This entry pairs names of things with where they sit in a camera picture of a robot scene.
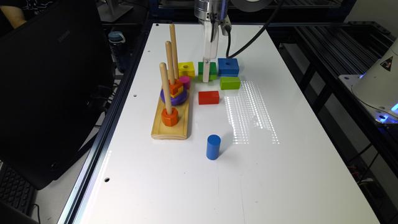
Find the person forearm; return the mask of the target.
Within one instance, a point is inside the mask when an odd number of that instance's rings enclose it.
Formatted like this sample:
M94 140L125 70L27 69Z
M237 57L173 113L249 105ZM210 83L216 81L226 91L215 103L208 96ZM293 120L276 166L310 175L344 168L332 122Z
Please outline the person forearm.
M1 11L14 29L20 27L27 22L22 9L18 7L1 6Z

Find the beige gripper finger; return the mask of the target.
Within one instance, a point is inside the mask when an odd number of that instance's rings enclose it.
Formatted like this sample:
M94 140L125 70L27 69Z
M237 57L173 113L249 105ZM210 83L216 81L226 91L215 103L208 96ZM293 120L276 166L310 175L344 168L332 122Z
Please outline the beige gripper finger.
M203 58L203 82L208 83L210 78L211 61L208 58Z

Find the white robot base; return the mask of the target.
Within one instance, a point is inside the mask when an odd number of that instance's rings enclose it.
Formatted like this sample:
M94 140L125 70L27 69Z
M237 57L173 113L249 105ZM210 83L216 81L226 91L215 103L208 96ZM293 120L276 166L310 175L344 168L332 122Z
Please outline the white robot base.
M339 79L376 123L397 124L397 42L364 74Z

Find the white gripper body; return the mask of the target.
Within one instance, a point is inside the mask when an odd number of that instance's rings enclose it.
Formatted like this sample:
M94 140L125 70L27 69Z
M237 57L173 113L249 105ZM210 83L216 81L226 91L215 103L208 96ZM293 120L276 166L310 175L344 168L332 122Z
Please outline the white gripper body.
M213 24L210 20L203 22L204 30L204 59L215 59L218 51L219 29L224 36L227 36L227 28L231 28L229 19L215 21Z

